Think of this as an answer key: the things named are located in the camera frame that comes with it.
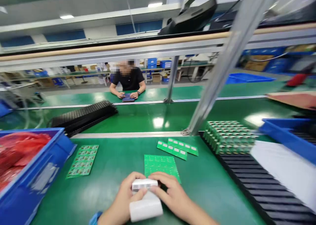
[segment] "blue wristband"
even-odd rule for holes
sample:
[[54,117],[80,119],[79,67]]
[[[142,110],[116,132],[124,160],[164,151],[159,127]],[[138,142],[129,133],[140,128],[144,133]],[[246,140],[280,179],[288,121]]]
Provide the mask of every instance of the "blue wristband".
[[93,217],[90,219],[89,225],[97,225],[97,224],[98,224],[98,219],[99,219],[99,217],[100,217],[101,215],[102,215],[102,212],[101,212],[101,211],[95,213],[95,214],[93,215]]

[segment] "black t-shirt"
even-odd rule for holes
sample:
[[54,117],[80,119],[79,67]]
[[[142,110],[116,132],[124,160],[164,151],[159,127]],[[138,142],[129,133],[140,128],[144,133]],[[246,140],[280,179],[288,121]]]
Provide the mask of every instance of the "black t-shirt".
[[122,75],[120,71],[116,71],[112,83],[117,85],[120,82],[123,86],[123,91],[128,91],[138,90],[139,83],[144,80],[145,79],[143,77],[142,71],[136,67],[135,69],[132,69],[131,72],[126,76]]

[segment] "green workbench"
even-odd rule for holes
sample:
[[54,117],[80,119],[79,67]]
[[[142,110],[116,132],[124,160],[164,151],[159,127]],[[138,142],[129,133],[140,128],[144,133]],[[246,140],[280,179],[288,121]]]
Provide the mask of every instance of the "green workbench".
[[[309,85],[295,89],[283,87],[284,82],[226,85],[220,97],[258,96],[269,92],[313,90]],[[173,99],[197,99],[204,87],[175,87]],[[137,101],[163,100],[166,88],[148,89]],[[121,102],[111,93],[49,96],[43,106],[67,106],[93,104],[102,100]],[[198,102],[152,103],[117,105],[119,113],[94,125],[83,133],[165,132],[181,131],[190,122]],[[43,109],[44,122],[54,116],[78,108],[59,107]],[[262,118],[291,118],[301,114],[295,107],[267,98],[218,100],[206,120],[236,120],[257,129]],[[40,119],[39,110],[30,110],[30,128]],[[25,124],[25,112],[16,111],[0,119],[1,129],[21,129]],[[32,222],[35,224],[88,224],[98,210],[112,203],[122,179],[131,171],[144,172],[144,154],[168,155],[156,149],[157,141],[166,138],[87,138],[73,139],[79,146],[99,144],[91,174],[66,180],[72,156],[61,169],[55,183],[49,189]],[[260,140],[270,140],[261,136]],[[243,196],[226,171],[199,137],[185,137],[181,141],[196,145],[199,157],[189,155],[185,162],[176,158],[182,186],[188,195],[221,224],[264,224]],[[181,224],[166,207],[164,215],[139,224]]]
[[[230,84],[225,85],[219,97],[244,97],[244,96],[259,96],[272,92],[284,91],[307,91],[313,90],[309,84],[301,85],[296,88],[284,87],[285,83],[281,81],[273,82],[259,82],[248,84]],[[190,87],[175,87],[172,91],[173,100],[181,99],[197,99],[201,98],[204,86],[190,86]],[[152,88],[147,89],[141,94],[137,101],[161,101],[167,97],[168,88]],[[54,95],[45,97],[45,101],[41,106],[70,106],[70,105],[86,105],[94,104],[103,100],[108,100],[112,103],[122,102],[117,96],[110,92],[97,93],[82,93],[82,94],[67,94]]]
[[[195,145],[199,157],[175,162],[188,196],[220,224],[265,224],[200,137],[178,137]],[[122,180],[132,171],[144,173],[144,154],[170,156],[149,138],[73,139],[78,146],[99,144],[89,176],[66,179],[73,161],[69,158],[44,197],[32,225],[87,225],[97,211],[113,202]],[[137,224],[185,224],[163,206],[164,215]]]

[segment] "roll of tape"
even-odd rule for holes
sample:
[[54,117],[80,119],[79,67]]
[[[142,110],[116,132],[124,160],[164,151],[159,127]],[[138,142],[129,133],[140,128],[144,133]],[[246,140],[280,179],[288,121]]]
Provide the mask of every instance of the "roll of tape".
[[129,211],[131,215],[131,221],[137,222],[148,218],[157,217],[163,214],[162,205],[160,199],[150,191],[150,187],[158,185],[158,182],[150,179],[136,179],[132,184],[133,194],[139,189],[146,187],[147,193],[142,200],[131,202],[129,204]]

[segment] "black esd tray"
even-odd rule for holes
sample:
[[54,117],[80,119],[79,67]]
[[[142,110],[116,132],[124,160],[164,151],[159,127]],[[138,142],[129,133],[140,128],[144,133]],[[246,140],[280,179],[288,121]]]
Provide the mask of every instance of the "black esd tray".
[[112,103],[102,101],[52,118],[51,127],[64,127],[67,136],[72,137],[116,113]]
[[270,175],[250,154],[215,154],[234,182],[267,224],[315,225],[316,215]]

